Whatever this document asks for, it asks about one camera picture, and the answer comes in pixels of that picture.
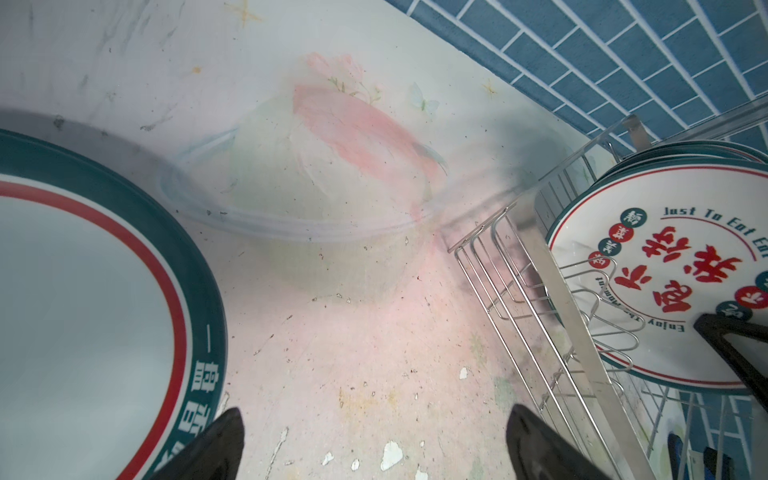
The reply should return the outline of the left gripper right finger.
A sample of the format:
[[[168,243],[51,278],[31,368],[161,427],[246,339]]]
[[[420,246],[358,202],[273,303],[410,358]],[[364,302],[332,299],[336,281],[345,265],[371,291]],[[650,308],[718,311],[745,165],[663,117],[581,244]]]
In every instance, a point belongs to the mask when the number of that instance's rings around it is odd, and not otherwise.
[[[518,480],[610,480],[523,404],[512,407],[505,437]]]

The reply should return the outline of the white plate orange sunburst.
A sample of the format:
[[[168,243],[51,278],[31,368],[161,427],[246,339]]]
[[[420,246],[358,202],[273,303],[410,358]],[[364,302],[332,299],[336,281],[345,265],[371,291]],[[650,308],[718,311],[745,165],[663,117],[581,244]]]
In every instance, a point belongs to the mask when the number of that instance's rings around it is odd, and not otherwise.
[[[756,170],[759,173],[767,172],[767,163],[759,163],[741,159],[729,159],[720,158],[709,155],[691,155],[691,156],[663,156],[653,159],[643,160],[636,163],[631,163],[629,166],[616,168],[611,167],[604,175],[602,175],[593,185],[593,188],[606,185],[613,180],[619,179],[622,175],[628,175],[631,173],[638,173],[643,170],[656,167],[674,167],[674,166],[694,166],[694,165],[716,165],[716,166],[736,166],[736,167],[748,167]]]

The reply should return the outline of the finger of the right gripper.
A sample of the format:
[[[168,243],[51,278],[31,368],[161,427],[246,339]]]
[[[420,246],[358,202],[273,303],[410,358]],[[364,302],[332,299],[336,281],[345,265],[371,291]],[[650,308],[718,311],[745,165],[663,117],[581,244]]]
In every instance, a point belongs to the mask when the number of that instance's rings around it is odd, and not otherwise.
[[[696,320],[694,329],[767,411],[767,327],[704,314]]]

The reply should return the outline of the metal wire dish rack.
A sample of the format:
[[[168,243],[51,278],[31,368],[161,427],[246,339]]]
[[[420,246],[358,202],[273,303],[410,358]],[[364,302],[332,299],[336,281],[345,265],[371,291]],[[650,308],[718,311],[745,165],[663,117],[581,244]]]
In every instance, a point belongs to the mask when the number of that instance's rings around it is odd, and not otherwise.
[[[511,361],[511,399],[526,405],[614,479],[672,479],[667,436],[683,439],[690,479],[763,479],[767,411],[743,395],[680,390],[608,363],[590,323],[607,301],[574,299],[546,235],[611,167],[657,145],[718,140],[767,155],[767,105],[754,101],[655,143],[636,116],[524,183],[451,249]]]

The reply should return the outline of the small red rimmed white plate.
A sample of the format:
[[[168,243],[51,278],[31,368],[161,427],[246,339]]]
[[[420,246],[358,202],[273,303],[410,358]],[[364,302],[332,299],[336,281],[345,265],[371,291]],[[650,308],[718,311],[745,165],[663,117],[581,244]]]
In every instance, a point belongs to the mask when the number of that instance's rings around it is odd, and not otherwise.
[[[184,228],[116,172],[1,134],[1,475],[149,479],[210,426],[223,301]]]

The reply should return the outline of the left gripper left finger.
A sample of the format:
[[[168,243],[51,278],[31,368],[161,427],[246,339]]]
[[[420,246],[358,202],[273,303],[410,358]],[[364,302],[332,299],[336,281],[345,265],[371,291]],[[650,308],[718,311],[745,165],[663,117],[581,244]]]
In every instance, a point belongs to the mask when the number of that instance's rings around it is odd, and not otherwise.
[[[242,460],[245,427],[237,407],[223,412],[168,463],[152,480],[235,479]]]

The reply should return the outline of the white plate red characters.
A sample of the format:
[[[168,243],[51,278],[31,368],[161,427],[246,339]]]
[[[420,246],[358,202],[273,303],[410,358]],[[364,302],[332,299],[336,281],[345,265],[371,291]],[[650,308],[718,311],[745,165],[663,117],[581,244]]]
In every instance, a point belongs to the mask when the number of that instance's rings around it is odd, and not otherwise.
[[[547,246],[606,361],[680,390],[747,388],[694,329],[704,314],[767,322],[767,172],[656,167],[590,187],[556,218]]]

